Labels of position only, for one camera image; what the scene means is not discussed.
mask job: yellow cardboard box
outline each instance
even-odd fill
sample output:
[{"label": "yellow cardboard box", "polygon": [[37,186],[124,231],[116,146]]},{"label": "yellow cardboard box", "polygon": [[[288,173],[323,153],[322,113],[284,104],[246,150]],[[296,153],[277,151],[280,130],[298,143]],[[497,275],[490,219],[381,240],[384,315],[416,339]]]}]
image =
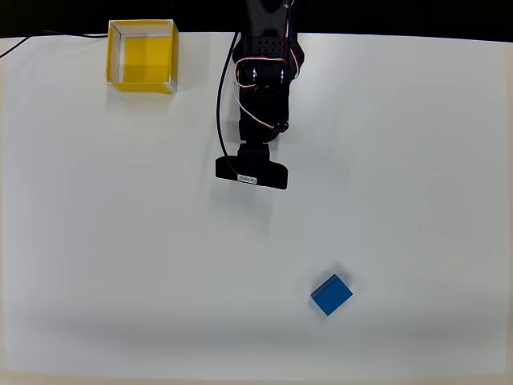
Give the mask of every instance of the yellow cardboard box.
[{"label": "yellow cardboard box", "polygon": [[125,92],[176,92],[178,43],[172,20],[111,20],[107,83]]}]

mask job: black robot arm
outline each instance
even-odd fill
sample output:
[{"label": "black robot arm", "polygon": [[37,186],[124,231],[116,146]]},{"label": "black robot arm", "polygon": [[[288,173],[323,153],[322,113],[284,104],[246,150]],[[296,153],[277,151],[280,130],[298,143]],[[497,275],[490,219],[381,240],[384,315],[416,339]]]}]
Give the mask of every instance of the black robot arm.
[{"label": "black robot arm", "polygon": [[289,87],[305,60],[294,28],[294,0],[245,4],[246,27],[232,53],[245,143],[237,156],[216,160],[216,176],[286,189],[289,172],[270,161],[268,142],[289,128]]}]

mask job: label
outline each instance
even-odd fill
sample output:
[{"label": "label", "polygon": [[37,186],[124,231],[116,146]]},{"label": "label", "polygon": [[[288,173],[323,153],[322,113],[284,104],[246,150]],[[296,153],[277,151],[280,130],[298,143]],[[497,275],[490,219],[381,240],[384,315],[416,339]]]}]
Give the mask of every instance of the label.
[{"label": "label", "polygon": [[252,176],[237,174],[237,180],[239,182],[257,184],[257,179],[253,178]]}]

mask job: blue block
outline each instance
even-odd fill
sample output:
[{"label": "blue block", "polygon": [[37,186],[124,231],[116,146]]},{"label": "blue block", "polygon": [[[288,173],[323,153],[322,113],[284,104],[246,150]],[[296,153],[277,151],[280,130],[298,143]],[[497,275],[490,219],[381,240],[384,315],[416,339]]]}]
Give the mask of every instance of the blue block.
[{"label": "blue block", "polygon": [[326,315],[332,314],[353,293],[335,274],[312,293],[312,299]]}]

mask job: white table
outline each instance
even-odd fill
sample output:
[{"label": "white table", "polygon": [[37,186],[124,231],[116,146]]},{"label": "white table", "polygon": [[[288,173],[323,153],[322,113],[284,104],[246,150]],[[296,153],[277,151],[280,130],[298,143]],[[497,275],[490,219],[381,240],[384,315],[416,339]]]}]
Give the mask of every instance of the white table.
[{"label": "white table", "polygon": [[[34,38],[0,61],[4,369],[506,371],[505,45],[301,35],[291,128],[271,144],[289,168],[280,191],[214,177],[231,37],[181,34],[171,96],[108,88],[105,41]],[[234,154],[231,85],[222,121]],[[354,296],[323,318],[309,294],[333,273]]]}]

